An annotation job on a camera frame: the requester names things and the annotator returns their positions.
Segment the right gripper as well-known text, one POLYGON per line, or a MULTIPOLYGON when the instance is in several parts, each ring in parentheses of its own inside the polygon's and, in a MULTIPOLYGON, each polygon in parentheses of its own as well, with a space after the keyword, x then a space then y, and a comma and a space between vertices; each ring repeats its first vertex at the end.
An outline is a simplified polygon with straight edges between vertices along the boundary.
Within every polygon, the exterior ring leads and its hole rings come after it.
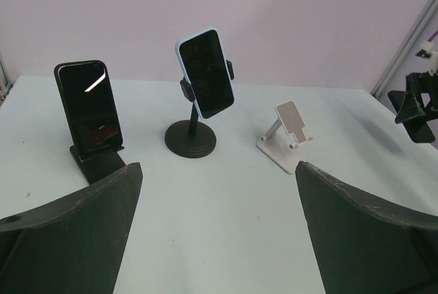
POLYGON ((437 75, 413 72, 406 76, 406 92, 392 90, 388 97, 397 112, 395 123, 403 124, 413 142, 435 141, 435 135, 427 122, 435 119, 437 75), (430 101, 427 106, 424 106, 422 94, 429 95, 430 101))

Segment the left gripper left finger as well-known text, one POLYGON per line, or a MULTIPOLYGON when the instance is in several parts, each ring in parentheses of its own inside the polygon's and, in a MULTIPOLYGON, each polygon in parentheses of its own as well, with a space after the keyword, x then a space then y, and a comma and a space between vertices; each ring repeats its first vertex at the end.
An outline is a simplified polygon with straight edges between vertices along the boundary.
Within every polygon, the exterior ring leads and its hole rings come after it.
POLYGON ((131 163, 1 219, 2 293, 113 293, 142 187, 131 163))

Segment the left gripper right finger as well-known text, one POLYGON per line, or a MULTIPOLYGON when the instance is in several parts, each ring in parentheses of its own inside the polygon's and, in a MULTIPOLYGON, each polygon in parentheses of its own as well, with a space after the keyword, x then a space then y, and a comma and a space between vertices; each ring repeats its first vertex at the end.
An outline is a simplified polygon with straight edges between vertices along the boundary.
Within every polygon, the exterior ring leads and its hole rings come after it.
POLYGON ((437 217, 301 161, 302 209, 326 293, 436 293, 437 217))

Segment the white folding phone stand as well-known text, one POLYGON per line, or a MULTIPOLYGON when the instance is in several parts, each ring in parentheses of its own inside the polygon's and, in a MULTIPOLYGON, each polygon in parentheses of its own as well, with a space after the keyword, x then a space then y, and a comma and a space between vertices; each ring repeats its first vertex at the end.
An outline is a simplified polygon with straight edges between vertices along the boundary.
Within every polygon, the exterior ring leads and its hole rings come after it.
POLYGON ((276 120, 262 135, 256 147, 287 174, 293 174, 300 161, 299 148, 313 137, 305 133, 305 122, 293 101, 275 107, 276 120))

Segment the black round-base clamp stand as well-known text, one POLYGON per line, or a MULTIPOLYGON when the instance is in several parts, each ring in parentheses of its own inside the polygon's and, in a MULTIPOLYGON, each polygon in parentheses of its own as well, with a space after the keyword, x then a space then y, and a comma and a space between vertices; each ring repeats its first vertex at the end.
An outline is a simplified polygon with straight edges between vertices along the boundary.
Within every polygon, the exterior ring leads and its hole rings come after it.
POLYGON ((214 151, 216 134, 211 127, 199 120, 201 112, 192 85, 185 78, 179 84, 184 97, 192 104, 190 118, 172 123, 166 129, 164 143, 171 152, 180 157, 200 159, 214 151))

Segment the black phone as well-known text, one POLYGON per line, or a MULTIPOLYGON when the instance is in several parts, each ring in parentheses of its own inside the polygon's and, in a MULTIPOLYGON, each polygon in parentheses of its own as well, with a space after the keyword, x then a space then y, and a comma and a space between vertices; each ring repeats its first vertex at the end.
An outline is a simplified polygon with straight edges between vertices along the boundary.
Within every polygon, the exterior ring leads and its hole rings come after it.
POLYGON ((88 158, 120 150, 123 135, 105 63, 58 64, 54 77, 77 154, 88 158))

